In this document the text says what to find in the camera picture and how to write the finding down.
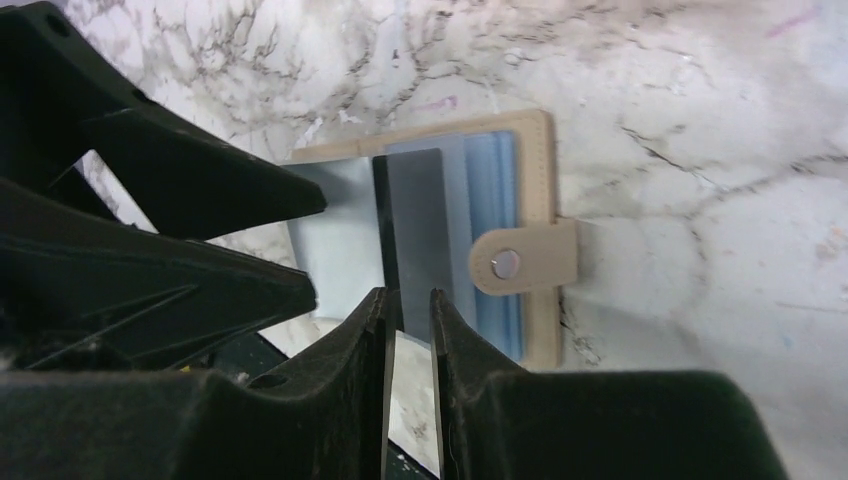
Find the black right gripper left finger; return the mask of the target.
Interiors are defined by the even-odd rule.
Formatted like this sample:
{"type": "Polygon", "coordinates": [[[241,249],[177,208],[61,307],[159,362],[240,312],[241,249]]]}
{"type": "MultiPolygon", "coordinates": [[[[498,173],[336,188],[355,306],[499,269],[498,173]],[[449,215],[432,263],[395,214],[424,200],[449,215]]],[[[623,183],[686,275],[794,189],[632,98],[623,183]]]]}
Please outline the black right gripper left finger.
{"type": "Polygon", "coordinates": [[[242,385],[217,370],[9,372],[5,479],[381,479],[396,309],[371,290],[242,385]]]}

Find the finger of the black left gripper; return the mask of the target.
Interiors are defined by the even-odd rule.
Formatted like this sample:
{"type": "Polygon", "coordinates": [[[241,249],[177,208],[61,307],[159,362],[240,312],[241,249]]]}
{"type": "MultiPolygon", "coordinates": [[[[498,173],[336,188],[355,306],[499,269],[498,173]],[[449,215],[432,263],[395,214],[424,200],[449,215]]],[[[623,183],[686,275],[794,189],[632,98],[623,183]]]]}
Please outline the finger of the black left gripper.
{"type": "Polygon", "coordinates": [[[301,271],[1,184],[1,351],[16,370],[179,368],[315,305],[301,271]]]}
{"type": "Polygon", "coordinates": [[[320,187],[147,97],[52,3],[1,11],[1,230],[58,237],[111,213],[95,152],[163,235],[208,240],[326,209],[320,187]]]}

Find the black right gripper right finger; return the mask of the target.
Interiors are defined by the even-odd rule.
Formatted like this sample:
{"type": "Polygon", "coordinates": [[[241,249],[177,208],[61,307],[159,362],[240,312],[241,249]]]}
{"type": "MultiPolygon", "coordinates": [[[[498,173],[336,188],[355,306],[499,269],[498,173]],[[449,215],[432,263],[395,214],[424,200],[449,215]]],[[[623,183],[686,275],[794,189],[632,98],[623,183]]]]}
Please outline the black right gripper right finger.
{"type": "Polygon", "coordinates": [[[533,373],[430,297],[444,479],[783,479],[743,392],[707,371],[533,373]]]}

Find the grey black striped card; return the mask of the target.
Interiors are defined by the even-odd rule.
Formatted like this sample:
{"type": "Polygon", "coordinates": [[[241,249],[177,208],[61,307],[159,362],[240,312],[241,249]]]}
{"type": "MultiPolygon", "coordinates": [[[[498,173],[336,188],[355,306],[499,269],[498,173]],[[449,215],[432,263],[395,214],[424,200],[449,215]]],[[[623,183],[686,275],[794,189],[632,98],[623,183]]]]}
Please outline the grey black striped card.
{"type": "Polygon", "coordinates": [[[384,281],[400,330],[428,343],[431,291],[452,289],[442,152],[376,156],[372,168],[384,281]]]}

